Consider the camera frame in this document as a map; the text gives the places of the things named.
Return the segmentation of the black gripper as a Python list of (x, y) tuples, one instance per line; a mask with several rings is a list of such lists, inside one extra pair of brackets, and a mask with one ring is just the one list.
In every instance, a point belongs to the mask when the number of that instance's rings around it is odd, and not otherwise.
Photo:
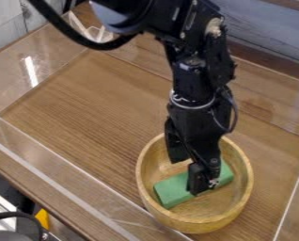
[(198, 196), (221, 183), (222, 137), (232, 133), (238, 117), (234, 98), (216, 94), (204, 104), (170, 94), (169, 117), (165, 122), (165, 142), (173, 164), (193, 159), (189, 165), (188, 191)]

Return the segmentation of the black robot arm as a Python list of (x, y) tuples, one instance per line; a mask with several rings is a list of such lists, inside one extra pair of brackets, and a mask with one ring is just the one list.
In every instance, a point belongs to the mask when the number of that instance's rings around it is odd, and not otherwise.
[(165, 139), (170, 160), (192, 159), (186, 189), (200, 195), (221, 183), (221, 140), (238, 122), (229, 82), (237, 64), (221, 8), (212, 0), (91, 0), (97, 17), (121, 35), (161, 41), (173, 71)]

